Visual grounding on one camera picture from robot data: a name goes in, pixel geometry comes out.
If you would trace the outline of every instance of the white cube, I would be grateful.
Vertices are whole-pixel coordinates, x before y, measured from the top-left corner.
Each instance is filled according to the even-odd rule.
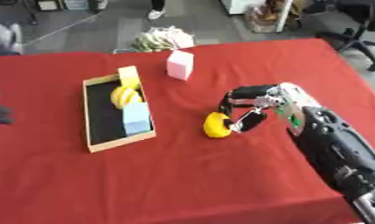
[[[170,77],[187,81],[194,67],[194,54],[174,51],[167,61],[167,71]]]

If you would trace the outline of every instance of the lemon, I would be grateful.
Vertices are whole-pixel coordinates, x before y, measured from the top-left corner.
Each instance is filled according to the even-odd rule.
[[[209,114],[204,123],[204,132],[208,137],[222,138],[231,135],[232,131],[224,125],[224,120],[229,116],[213,112]]]
[[[133,102],[142,102],[140,94],[131,87],[117,87],[111,93],[111,102],[118,108]]]

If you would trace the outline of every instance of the blue cube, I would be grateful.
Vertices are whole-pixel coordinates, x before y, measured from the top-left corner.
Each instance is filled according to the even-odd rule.
[[[150,131],[150,112],[147,102],[131,103],[123,107],[123,125],[126,135],[133,136]]]

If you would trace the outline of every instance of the black chair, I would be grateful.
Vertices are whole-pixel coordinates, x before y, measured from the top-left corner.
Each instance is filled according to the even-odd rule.
[[[344,33],[320,32],[317,33],[318,38],[335,39],[344,44],[338,47],[338,52],[343,52],[349,48],[355,48],[365,54],[372,61],[369,71],[375,71],[375,53],[368,46],[375,46],[375,42],[362,40],[365,32],[375,32],[375,0],[341,0],[337,3],[339,11],[349,15],[360,26],[356,31],[347,28]]]

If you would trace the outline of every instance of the red table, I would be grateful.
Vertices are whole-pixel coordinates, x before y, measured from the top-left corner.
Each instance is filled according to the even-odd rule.
[[[206,138],[205,117],[241,85],[293,82],[375,147],[375,94],[331,48],[304,39],[199,46],[187,82],[169,52],[0,58],[0,224],[349,223],[354,214],[314,173],[271,114],[259,128]],[[89,154],[82,81],[135,65],[157,137]]]

